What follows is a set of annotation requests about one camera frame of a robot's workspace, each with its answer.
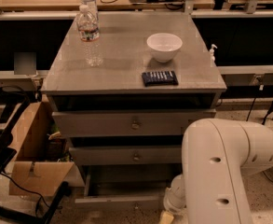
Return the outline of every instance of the bottle label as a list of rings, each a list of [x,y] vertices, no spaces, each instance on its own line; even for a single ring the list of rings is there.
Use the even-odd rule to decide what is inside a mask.
[[[98,27],[94,30],[80,30],[79,29],[79,33],[80,33],[80,38],[83,41],[94,41],[94,40],[98,39],[100,36]]]

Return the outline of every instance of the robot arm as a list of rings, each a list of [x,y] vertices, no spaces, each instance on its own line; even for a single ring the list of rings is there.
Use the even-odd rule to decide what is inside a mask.
[[[273,132],[252,122],[201,119],[184,134],[182,162],[189,224],[252,224],[241,176],[273,166]],[[164,199],[172,213],[183,205],[176,190]]]

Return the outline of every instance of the black chair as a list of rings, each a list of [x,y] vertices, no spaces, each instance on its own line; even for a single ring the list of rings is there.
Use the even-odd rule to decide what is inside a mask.
[[[0,120],[7,120],[5,128],[0,129],[0,174],[5,171],[7,164],[12,160],[17,151],[8,147],[12,140],[12,129],[17,123],[20,115],[25,108],[30,104],[29,97],[19,87],[8,86],[0,87],[0,104],[5,104],[6,107],[2,113]],[[58,205],[64,195],[68,195],[69,188],[67,182],[62,182],[56,192],[51,205],[47,212],[42,217],[34,217],[25,213],[8,209],[0,206],[0,217],[14,220],[17,223],[49,223],[52,219]]]

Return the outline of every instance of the power outlet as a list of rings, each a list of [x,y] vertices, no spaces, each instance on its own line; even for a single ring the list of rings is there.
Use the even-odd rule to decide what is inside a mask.
[[[255,74],[250,81],[250,86],[260,86],[263,84],[265,74]]]

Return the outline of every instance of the white bowl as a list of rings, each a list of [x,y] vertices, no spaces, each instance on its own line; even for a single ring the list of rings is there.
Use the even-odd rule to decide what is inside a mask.
[[[146,40],[152,56],[160,63],[166,63],[174,58],[180,50],[183,41],[173,34],[153,34]]]

